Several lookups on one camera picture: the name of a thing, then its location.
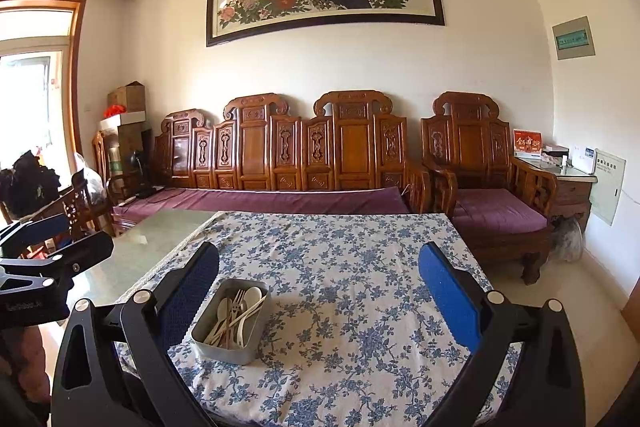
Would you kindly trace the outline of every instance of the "plastic bag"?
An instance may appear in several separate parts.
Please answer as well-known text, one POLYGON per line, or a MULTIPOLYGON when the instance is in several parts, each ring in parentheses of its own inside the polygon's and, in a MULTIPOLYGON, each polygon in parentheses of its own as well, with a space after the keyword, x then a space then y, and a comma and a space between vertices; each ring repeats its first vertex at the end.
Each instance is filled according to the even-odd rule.
POLYGON ((559 261, 573 263, 579 261, 584 249, 580 224, 575 217, 561 219, 552 233, 552 249, 549 256, 559 261))
POLYGON ((99 204, 107 200, 107 191, 102 185, 102 178, 98 172, 86 166, 84 158, 76 153, 76 166, 78 171, 84 169, 84 179, 86 180, 86 188, 89 191, 89 198, 92 204, 99 204))

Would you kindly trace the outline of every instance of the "purple cushion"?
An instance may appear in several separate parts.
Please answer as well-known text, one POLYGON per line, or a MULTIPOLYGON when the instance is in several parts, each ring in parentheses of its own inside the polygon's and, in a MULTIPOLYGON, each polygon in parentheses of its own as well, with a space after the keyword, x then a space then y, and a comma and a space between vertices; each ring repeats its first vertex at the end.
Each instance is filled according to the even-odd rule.
POLYGON ((132 223, 162 208, 238 210, 270 214, 408 214, 397 187, 340 192, 251 192, 166 188, 158 194, 116 206, 114 214, 132 223))
POLYGON ((461 235, 535 232, 546 228, 546 217, 504 188, 458 191, 453 225, 461 235))

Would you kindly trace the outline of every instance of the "utensil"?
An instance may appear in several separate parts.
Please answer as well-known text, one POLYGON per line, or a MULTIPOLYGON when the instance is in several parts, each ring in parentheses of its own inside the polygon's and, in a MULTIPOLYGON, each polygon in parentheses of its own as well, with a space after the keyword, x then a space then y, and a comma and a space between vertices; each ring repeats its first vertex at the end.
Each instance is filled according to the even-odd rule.
MULTIPOLYGON (((229 327, 232 328, 233 326, 235 326, 240 320, 242 320, 243 317, 247 317, 249 318, 251 315, 253 315, 255 312, 257 312, 260 309, 260 305, 262 304, 262 302, 264 302, 264 300, 267 298, 267 295, 265 295, 264 297, 262 297, 262 299, 260 299, 260 301, 258 301, 258 303, 255 306, 252 306, 251 308, 249 308, 247 311, 245 311, 243 314, 241 314, 239 317, 236 317, 235 320, 233 320, 231 322, 231 324, 229 324, 229 327)), ((211 346, 216 346, 217 344, 214 344, 214 342, 216 340, 218 340, 222 335, 223 335, 224 331, 219 331, 218 333, 215 334, 215 336, 213 337, 213 340, 211 341, 211 346)))
MULTIPOLYGON (((246 309, 250 309, 254 307, 258 302, 262 299, 262 291, 260 288, 253 286, 249 288, 244 293, 244 298, 242 299, 242 304, 246 305, 246 309)), ((245 315, 240 319, 240 323, 238 324, 238 345, 240 347, 244 347, 244 322, 247 320, 248 315, 245 315)))
MULTIPOLYGON (((225 339, 224 339, 224 343, 225 343, 225 349, 229 349, 229 344, 230 341, 233 339, 233 321, 235 320, 236 316, 238 315, 238 312, 241 311, 241 307, 240 307, 240 302, 242 302, 242 297, 244 296, 244 290, 238 290, 238 292, 236 293, 236 296, 234 297, 233 301, 231 301, 231 299, 227 300, 230 302, 230 304, 228 304, 227 307, 227 313, 226 313, 226 317, 225 320, 222 324, 221 330, 218 332, 221 335, 224 334, 225 335, 225 339)), ((219 342, 215 341, 215 338, 218 339, 218 341, 220 341, 220 337, 218 337, 217 335, 214 337, 214 339, 210 342, 211 346, 217 346, 219 342)))
POLYGON ((205 344, 210 344, 213 341, 213 337, 218 332, 218 328, 225 322, 226 312, 230 306, 231 301, 228 298, 225 297, 220 300, 220 303, 218 304, 218 321, 216 322, 216 325, 213 326, 211 332, 207 335, 207 338, 204 339, 205 344))

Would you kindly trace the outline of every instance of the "metal bolt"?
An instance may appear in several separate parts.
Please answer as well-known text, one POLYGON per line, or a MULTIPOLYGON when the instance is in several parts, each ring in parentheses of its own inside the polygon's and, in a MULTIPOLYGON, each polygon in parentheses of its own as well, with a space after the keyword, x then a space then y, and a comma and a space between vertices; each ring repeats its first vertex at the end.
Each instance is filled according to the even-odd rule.
POLYGON ((89 307, 89 301, 87 299, 80 299, 76 302, 76 311, 83 312, 89 307))
POLYGON ((488 298, 492 304, 502 304, 504 302, 504 295, 497 291, 489 292, 486 298, 488 298))
POLYGON ((137 304, 144 304, 151 298, 151 292, 149 290, 140 290, 133 295, 133 302, 137 304))
POLYGON ((553 312, 561 312, 562 311, 562 302, 557 301, 556 299, 551 299, 549 301, 549 308, 553 312))

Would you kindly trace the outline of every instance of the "electrical panel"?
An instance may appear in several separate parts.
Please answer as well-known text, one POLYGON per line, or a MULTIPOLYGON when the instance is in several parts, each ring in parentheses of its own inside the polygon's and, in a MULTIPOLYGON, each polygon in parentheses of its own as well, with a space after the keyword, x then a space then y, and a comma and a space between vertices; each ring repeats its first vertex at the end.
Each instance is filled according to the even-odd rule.
POLYGON ((596 149, 595 165, 598 183, 591 189, 591 212, 612 225, 622 192, 626 160, 596 149))

